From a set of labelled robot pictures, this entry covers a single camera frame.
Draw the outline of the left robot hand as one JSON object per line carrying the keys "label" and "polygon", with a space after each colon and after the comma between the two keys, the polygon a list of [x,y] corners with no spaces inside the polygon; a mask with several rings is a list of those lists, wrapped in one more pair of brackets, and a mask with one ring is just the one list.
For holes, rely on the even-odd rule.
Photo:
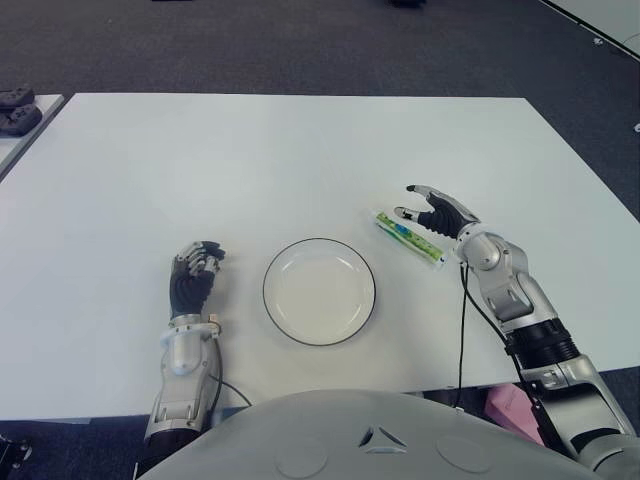
{"label": "left robot hand", "polygon": [[169,280],[172,319],[202,312],[224,257],[220,244],[212,241],[192,242],[174,257]]}

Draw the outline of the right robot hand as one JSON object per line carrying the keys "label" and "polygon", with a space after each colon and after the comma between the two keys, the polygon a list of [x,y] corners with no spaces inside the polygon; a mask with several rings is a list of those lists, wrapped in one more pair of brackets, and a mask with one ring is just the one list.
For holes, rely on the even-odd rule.
{"label": "right robot hand", "polygon": [[457,239],[460,233],[480,219],[455,198],[425,185],[409,185],[408,192],[421,195],[432,207],[430,211],[417,211],[407,207],[395,207],[397,217],[412,221],[436,234]]}

